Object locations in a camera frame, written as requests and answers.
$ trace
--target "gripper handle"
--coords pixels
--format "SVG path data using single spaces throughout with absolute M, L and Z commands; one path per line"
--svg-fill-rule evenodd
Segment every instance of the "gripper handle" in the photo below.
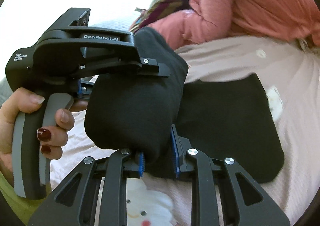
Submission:
M 48 98 L 45 97 L 38 111 L 18 114 L 12 139 L 14 191 L 18 196 L 30 200 L 47 196 L 50 160 L 40 152 L 36 131 L 43 126 L 55 126 L 56 111 L 60 108 L 69 109 L 72 104 L 73 97 L 68 93 L 54 93 Z

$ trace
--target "green sleeve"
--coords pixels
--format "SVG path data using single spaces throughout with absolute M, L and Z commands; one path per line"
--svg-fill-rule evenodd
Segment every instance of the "green sleeve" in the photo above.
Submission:
M 27 200 L 15 194 L 13 187 L 7 182 L 3 174 L 0 172 L 0 191 L 5 200 L 18 216 L 18 218 L 27 225 L 31 215 L 43 202 L 42 200 Z M 47 186 L 47 192 L 51 192 L 51 186 Z

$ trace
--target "colorful scarf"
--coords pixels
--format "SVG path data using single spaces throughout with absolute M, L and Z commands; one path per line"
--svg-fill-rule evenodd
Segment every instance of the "colorful scarf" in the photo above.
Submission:
M 183 9 L 190 9 L 189 0 L 153 0 L 149 9 L 142 10 L 129 31 L 135 33 L 140 28 Z

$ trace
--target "fingernail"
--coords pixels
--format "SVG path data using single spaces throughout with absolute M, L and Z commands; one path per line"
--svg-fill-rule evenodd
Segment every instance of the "fingernail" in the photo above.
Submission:
M 51 148 L 50 146 L 42 145 L 41 146 L 41 153 L 44 155 L 48 155 L 51 153 Z
M 43 141 L 43 142 L 48 142 L 48 141 L 50 141 L 50 139 L 51 139 L 51 132 L 50 132 L 50 130 L 44 129 L 44 128 L 39 128 L 39 129 L 37 130 L 37 138 L 38 138 L 40 141 Z
M 32 103 L 40 105 L 41 103 L 44 102 L 44 97 L 32 93 L 32 94 L 30 94 L 30 100 Z
M 69 115 L 64 110 L 61 111 L 60 121 L 63 123 L 68 123 L 69 121 Z

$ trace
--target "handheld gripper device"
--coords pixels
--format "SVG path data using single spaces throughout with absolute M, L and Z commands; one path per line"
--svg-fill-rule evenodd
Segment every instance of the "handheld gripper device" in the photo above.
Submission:
M 45 98 L 38 111 L 21 112 L 15 122 L 12 165 L 14 190 L 20 197 L 46 197 L 50 161 L 40 152 L 36 131 L 55 126 L 55 112 L 69 109 L 74 98 L 89 99 L 93 84 L 81 78 L 120 72 L 170 75 L 165 64 L 139 56 L 131 32 L 88 27 L 89 15 L 89 8 L 70 8 L 33 46 L 18 49 L 7 63 L 12 91 L 24 87 Z

